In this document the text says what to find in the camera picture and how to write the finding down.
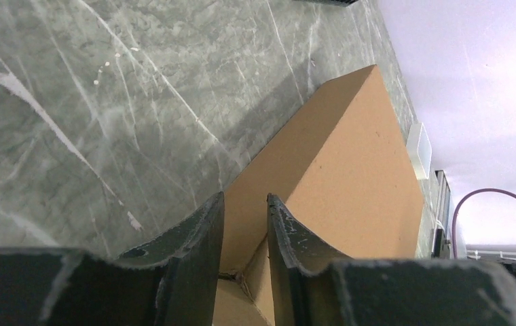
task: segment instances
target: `cable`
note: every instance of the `cable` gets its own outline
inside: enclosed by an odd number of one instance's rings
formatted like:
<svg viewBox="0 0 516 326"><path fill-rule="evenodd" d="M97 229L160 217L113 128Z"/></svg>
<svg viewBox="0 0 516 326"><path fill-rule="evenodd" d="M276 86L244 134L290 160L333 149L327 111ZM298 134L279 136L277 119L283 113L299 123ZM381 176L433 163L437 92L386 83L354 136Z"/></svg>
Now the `cable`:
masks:
<svg viewBox="0 0 516 326"><path fill-rule="evenodd" d="M510 197L516 198L516 194L506 191L506 190L496 189L496 188L478 189L478 190L475 190L475 191L465 195L465 197L463 197L461 199L461 201L458 203L458 205L456 206L456 209L454 211L454 216L452 219L452 251L454 252L454 258L457 258L457 256L458 256L458 252L456 251L456 248L457 248L457 246L456 246L456 220L458 219L458 211L460 210L460 207L462 207L462 204L464 204L466 199L474 196L475 194L480 194L481 192L498 192L500 194L504 194L504 195L508 195Z"/></svg>

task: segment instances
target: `box side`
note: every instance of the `box side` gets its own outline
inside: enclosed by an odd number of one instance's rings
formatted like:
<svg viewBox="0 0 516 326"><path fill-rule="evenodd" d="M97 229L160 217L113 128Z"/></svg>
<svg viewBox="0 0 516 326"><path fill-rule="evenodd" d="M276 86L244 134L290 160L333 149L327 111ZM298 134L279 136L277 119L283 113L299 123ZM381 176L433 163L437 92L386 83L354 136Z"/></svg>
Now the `box side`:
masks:
<svg viewBox="0 0 516 326"><path fill-rule="evenodd" d="M240 271L247 265L266 235L267 194L276 193L283 200L292 194L373 69L322 85L228 187L221 272Z"/></svg>
<svg viewBox="0 0 516 326"><path fill-rule="evenodd" d="M214 326L270 326L235 282L218 280Z"/></svg>
<svg viewBox="0 0 516 326"><path fill-rule="evenodd" d="M271 325L275 324L274 301L272 296L272 279L270 277L270 256L268 255L268 239L265 238L254 257L242 273L250 298L264 319Z"/></svg>
<svg viewBox="0 0 516 326"><path fill-rule="evenodd" d="M413 258L423 201L382 76L374 69L287 206L351 257Z"/></svg>

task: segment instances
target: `scratched floor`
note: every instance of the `scratched floor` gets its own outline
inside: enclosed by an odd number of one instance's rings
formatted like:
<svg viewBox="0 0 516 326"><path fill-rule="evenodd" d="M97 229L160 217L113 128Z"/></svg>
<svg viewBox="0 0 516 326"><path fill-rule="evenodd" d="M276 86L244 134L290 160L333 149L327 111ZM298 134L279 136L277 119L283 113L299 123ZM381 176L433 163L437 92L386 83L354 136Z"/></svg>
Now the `scratched floor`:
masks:
<svg viewBox="0 0 516 326"><path fill-rule="evenodd" d="M373 0L0 0L0 246L113 257L149 240L319 85L374 63L406 137L416 117ZM422 189L427 256L435 180Z"/></svg>

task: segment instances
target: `white wall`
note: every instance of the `white wall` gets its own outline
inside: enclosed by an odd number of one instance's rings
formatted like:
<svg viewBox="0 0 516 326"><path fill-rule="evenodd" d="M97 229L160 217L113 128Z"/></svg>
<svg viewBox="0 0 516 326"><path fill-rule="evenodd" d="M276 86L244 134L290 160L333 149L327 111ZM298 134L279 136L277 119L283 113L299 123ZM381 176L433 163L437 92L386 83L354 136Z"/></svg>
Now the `white wall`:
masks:
<svg viewBox="0 0 516 326"><path fill-rule="evenodd" d="M454 202L516 193L516 1L379 0L418 118ZM516 245L516 201L472 197L469 245Z"/></svg>

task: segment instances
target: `gray floor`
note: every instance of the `gray floor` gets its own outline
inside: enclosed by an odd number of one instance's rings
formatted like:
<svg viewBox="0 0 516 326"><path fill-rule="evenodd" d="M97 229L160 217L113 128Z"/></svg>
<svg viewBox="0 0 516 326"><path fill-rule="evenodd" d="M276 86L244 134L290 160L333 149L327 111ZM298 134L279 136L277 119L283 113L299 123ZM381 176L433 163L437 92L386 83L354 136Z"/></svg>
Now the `gray floor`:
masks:
<svg viewBox="0 0 516 326"><path fill-rule="evenodd" d="M319 85L373 63L406 137L416 117L375 1L0 0L0 246L112 257L149 240ZM418 257L435 178L422 189Z"/></svg>

